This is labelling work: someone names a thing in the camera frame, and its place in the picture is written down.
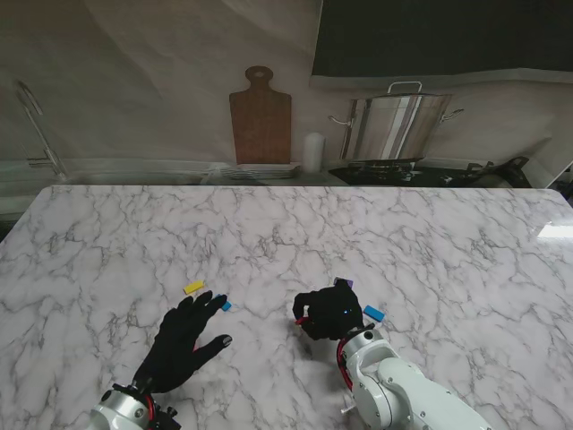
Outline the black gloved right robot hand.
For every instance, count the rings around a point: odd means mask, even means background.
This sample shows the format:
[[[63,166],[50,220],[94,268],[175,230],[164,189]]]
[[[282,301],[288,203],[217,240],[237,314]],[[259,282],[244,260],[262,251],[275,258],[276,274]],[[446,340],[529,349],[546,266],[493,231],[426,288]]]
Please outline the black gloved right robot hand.
[[[293,314],[297,324],[313,340],[341,340],[363,328],[362,307],[346,279],[295,296]]]

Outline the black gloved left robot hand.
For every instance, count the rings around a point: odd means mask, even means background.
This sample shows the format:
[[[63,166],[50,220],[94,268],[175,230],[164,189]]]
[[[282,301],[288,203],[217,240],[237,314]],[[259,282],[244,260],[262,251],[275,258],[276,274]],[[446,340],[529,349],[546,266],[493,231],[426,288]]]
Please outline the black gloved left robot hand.
[[[185,298],[166,313],[149,354],[133,377],[141,393],[167,393],[180,387],[231,344],[232,337],[223,334],[202,347],[196,345],[210,318],[226,303],[225,295],[215,297],[206,291]]]

